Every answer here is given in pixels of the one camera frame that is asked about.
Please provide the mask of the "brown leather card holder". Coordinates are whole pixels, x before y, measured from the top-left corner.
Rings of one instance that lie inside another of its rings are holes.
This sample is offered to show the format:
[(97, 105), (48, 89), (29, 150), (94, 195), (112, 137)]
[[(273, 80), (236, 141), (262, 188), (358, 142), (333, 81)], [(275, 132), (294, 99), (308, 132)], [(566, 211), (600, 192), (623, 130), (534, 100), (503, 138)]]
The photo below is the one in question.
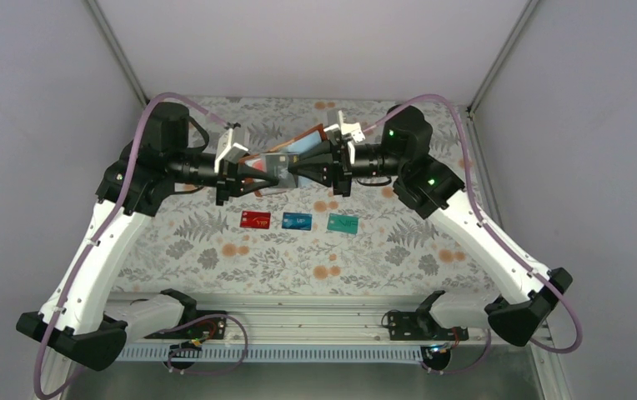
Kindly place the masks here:
[[(275, 147), (270, 148), (268, 151), (261, 153), (294, 153), (296, 157), (300, 153), (306, 152), (313, 146), (321, 143), (326, 138), (327, 137), (324, 132), (324, 126), (322, 124), (318, 124), (314, 127), (311, 127), (308, 131), (299, 134), (297, 137), (293, 137), (287, 142), (281, 143)], [(249, 154), (241, 159), (241, 163), (246, 163), (247, 165), (253, 166), (254, 168), (265, 171), (260, 158), (261, 153)], [(264, 189), (260, 192), (256, 192), (253, 195), (257, 198), (260, 198), (271, 196), (274, 194), (285, 193), (290, 190), (293, 189), (276, 189), (272, 187)]]

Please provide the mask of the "red VIP credit card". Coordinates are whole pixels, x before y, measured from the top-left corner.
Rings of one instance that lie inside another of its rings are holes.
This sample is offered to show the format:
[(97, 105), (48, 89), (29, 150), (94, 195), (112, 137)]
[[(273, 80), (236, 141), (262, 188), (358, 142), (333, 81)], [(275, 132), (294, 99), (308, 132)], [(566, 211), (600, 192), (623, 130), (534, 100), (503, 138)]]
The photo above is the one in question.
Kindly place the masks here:
[(240, 224), (241, 228), (269, 229), (271, 225), (270, 212), (242, 211)]

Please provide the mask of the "teal credit card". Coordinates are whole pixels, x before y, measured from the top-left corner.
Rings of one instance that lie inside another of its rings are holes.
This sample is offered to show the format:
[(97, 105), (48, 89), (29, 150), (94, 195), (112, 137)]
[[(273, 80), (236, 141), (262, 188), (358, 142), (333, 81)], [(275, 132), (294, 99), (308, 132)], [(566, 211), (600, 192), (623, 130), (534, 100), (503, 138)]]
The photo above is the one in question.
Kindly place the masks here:
[(327, 222), (327, 229), (332, 232), (356, 235), (359, 230), (359, 218), (331, 213)]

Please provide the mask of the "blue credit card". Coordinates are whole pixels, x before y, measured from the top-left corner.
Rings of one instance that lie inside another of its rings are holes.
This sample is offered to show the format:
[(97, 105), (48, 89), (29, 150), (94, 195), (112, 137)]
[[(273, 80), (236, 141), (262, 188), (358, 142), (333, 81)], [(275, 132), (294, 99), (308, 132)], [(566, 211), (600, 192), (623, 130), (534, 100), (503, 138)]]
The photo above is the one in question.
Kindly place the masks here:
[(281, 227), (288, 230), (310, 231), (313, 227), (313, 217), (310, 213), (285, 212)]

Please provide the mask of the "black VIP credit card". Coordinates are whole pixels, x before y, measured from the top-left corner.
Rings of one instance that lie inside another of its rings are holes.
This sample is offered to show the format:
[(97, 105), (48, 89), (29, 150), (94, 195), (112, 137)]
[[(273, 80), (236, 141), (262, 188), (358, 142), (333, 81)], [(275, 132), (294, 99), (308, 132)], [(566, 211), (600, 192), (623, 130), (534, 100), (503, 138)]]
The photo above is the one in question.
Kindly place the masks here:
[(278, 180), (276, 189), (294, 189), (298, 187), (298, 179), (288, 168), (295, 159), (294, 153), (266, 152), (260, 154), (261, 162), (267, 174)]

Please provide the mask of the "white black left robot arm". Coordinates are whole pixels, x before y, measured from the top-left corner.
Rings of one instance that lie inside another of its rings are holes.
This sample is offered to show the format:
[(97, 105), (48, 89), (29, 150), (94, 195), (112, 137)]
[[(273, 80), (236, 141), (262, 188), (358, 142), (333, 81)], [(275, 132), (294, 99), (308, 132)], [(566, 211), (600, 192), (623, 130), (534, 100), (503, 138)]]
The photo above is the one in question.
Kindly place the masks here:
[(113, 282), (142, 230), (177, 185), (214, 188), (216, 203), (270, 188), (278, 179), (242, 164), (248, 149), (227, 124), (216, 153), (191, 147), (193, 103), (167, 93), (144, 109), (133, 140), (104, 173), (88, 233), (43, 306), (18, 319), (17, 330), (44, 348), (94, 371), (109, 367), (126, 345), (198, 323), (197, 303), (166, 289), (151, 298), (110, 308)]

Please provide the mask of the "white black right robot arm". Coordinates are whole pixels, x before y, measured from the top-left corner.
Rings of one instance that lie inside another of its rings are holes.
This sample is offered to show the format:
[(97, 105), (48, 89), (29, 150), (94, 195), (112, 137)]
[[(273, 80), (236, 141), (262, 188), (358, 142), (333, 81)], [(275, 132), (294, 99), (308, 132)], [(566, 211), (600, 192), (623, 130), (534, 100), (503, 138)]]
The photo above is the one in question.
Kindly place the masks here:
[(471, 179), (462, 180), (429, 153), (432, 126), (407, 104), (389, 109), (380, 143), (364, 143), (358, 124), (336, 112), (327, 137), (298, 156), (289, 171), (347, 197), (359, 178), (391, 178), (408, 209), (453, 238), (486, 271), (497, 297), (430, 294), (413, 313), (420, 331), (434, 337), (450, 328), (489, 329), (511, 345), (534, 343), (534, 335), (573, 282), (563, 268), (533, 259), (474, 199)]

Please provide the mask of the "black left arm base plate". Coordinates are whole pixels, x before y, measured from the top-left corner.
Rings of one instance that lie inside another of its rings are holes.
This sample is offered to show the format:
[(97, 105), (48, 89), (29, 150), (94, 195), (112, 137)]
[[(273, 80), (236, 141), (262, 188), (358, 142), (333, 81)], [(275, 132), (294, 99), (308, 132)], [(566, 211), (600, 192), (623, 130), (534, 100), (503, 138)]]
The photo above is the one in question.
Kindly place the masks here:
[(225, 311), (197, 310), (196, 315), (191, 319), (182, 320), (176, 327), (151, 333), (144, 339), (220, 340), (224, 338), (227, 325), (228, 318)]

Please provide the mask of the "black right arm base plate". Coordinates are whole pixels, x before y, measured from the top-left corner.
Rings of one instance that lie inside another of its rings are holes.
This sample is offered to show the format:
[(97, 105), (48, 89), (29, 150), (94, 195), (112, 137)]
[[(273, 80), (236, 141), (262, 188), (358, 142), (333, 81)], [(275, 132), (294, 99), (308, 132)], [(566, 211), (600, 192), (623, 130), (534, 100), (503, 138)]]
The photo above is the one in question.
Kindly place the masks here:
[(466, 328), (444, 328), (436, 322), (421, 323), (416, 312), (390, 310), (386, 312), (381, 325), (388, 330), (391, 341), (467, 341)]

